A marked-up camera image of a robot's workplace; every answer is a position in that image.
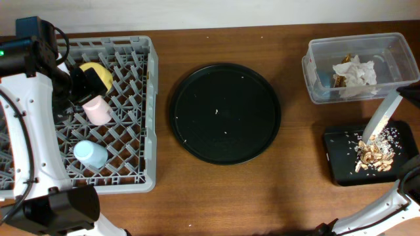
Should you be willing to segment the yellow bowl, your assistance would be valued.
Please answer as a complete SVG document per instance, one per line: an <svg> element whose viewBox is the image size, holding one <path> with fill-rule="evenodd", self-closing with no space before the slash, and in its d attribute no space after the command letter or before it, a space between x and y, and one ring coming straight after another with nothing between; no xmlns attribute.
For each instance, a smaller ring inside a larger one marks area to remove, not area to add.
<svg viewBox="0 0 420 236"><path fill-rule="evenodd" d="M110 92L113 83L112 74L101 64L96 62L87 62L80 65L80 68L86 72L88 69L94 69L96 74L100 77L101 81L106 87L106 92Z"/></svg>

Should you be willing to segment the light blue cup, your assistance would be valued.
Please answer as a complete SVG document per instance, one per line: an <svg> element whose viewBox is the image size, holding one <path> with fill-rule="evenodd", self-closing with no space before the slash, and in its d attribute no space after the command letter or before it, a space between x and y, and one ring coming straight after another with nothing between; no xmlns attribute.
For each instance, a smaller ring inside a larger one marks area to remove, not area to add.
<svg viewBox="0 0 420 236"><path fill-rule="evenodd" d="M108 159L107 149L94 142L83 140L78 142L73 149L75 158L83 165L101 168Z"/></svg>

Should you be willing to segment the grey plate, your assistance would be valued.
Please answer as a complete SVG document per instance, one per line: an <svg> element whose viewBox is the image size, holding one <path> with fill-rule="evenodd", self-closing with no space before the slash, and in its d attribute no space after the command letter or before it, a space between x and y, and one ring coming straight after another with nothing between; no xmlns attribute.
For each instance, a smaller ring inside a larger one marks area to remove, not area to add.
<svg viewBox="0 0 420 236"><path fill-rule="evenodd" d="M370 145L387 125L392 114L402 101L402 96L396 90L392 90L382 101L373 114L362 135L362 141Z"/></svg>

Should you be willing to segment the white napkin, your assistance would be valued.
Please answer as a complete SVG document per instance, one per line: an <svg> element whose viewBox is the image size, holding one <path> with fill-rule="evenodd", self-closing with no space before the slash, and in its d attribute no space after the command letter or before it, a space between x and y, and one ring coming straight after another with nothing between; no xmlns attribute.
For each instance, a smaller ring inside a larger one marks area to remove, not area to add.
<svg viewBox="0 0 420 236"><path fill-rule="evenodd" d="M361 62L358 55L351 57L350 62L334 65L334 80L336 75L346 77L346 87L339 91L339 96L341 98L351 98L364 92L376 95L379 90L375 87L377 75L374 66L375 62L373 60Z"/></svg>

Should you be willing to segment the pink cup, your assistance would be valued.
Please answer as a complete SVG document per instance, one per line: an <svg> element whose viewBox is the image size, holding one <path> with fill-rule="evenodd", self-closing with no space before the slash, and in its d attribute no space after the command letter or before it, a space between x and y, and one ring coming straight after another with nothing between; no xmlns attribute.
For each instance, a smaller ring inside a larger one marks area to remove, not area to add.
<svg viewBox="0 0 420 236"><path fill-rule="evenodd" d="M82 108L84 109L88 120L96 126L105 125L112 119L112 108L101 95L98 95L83 104Z"/></svg>

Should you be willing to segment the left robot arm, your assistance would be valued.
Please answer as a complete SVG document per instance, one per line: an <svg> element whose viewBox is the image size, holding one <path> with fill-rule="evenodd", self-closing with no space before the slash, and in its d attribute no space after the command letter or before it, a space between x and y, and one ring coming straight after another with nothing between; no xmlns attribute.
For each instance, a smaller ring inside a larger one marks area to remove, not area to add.
<svg viewBox="0 0 420 236"><path fill-rule="evenodd" d="M34 235L126 235L100 211L96 189L73 187L55 125L81 106L95 125L110 120L104 95L113 77L88 62L68 70L56 38L62 32L32 16L16 21L16 38L1 43L1 105L14 163L14 199L1 222Z"/></svg>

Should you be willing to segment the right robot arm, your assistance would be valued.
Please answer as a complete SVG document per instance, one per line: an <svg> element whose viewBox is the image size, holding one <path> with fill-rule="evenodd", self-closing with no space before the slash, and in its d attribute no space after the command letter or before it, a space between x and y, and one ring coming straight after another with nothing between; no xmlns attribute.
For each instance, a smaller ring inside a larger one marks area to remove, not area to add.
<svg viewBox="0 0 420 236"><path fill-rule="evenodd" d="M409 126L390 119L402 99L418 106L419 86L391 90L365 127L326 128L326 156L337 185L394 185L357 213L320 224L312 235L379 235L419 216L419 152Z"/></svg>

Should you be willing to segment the food scraps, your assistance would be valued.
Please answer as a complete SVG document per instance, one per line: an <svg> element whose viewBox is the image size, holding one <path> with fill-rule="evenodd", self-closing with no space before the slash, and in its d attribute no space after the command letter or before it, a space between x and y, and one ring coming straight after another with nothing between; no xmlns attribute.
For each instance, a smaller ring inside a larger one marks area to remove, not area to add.
<svg viewBox="0 0 420 236"><path fill-rule="evenodd" d="M379 123L379 133L372 134L369 137L369 143L362 140L361 132L354 132L353 136L346 134L347 138L355 138L355 141L349 141L349 149L356 153L354 161L354 170L350 175L355 175L361 171L367 172L373 170L376 176L377 172L390 172L394 164L394 158L401 154L402 146L400 144L399 132L396 128L388 127L389 118L385 116Z"/></svg>

